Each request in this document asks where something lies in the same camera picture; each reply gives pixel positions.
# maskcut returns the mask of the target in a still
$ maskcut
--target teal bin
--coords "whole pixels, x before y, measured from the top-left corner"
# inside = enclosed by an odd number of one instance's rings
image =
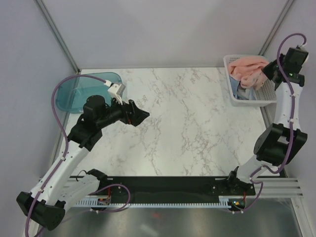
[[[93,73],[88,75],[109,80],[113,83],[122,83],[120,76],[116,73]],[[101,81],[93,78],[71,79],[58,88],[56,106],[62,111],[79,114],[83,112],[83,105],[91,95],[101,95],[105,98],[105,102],[111,105],[111,96],[108,89]]]

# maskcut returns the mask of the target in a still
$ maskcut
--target white marble table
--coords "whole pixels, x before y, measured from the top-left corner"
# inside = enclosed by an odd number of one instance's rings
[[[73,175],[93,168],[126,176],[228,175],[252,156],[265,130],[259,108],[231,105],[224,68],[82,71],[100,72],[119,74],[127,97],[150,117],[138,127],[103,129]],[[78,117],[70,114],[67,134]]]

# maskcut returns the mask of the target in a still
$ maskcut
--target gray wall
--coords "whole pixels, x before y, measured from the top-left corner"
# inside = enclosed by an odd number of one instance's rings
[[[50,108],[54,86],[73,73],[32,0],[0,7],[0,230],[22,235],[15,199],[48,170],[58,127]]]
[[[286,0],[43,0],[81,69],[223,66],[257,54]]]
[[[287,172],[297,177],[308,202],[314,223],[316,223],[316,1],[300,0],[293,5],[281,29],[269,47],[266,56],[274,60],[281,41],[291,33],[301,32],[307,36],[306,49],[310,53],[309,60],[301,73],[305,75],[305,86],[299,107],[300,125],[303,132],[308,133],[305,146],[288,165]],[[302,43],[302,38],[293,37],[284,45],[286,53],[290,46]]]

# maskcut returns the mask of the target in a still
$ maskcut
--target white basket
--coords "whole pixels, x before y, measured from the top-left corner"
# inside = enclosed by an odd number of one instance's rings
[[[227,82],[228,82],[229,92],[231,95],[232,104],[234,106],[264,107],[268,104],[276,103],[277,97],[276,97],[276,93],[275,93],[275,89],[274,89],[275,84],[271,80],[266,80],[265,83],[263,84],[263,86],[259,90],[255,91],[255,97],[257,100],[238,100],[234,97],[227,66],[231,62],[233,62],[239,58],[245,57],[245,56],[247,56],[247,55],[234,54],[234,55],[226,55],[224,57],[226,77],[227,77]]]

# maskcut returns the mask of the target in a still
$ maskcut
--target pink cloth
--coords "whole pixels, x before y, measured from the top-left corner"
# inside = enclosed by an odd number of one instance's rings
[[[261,71],[269,62],[260,56],[246,56],[231,62],[228,65],[229,74],[237,81],[240,81],[242,88],[254,87],[259,90],[267,77]]]

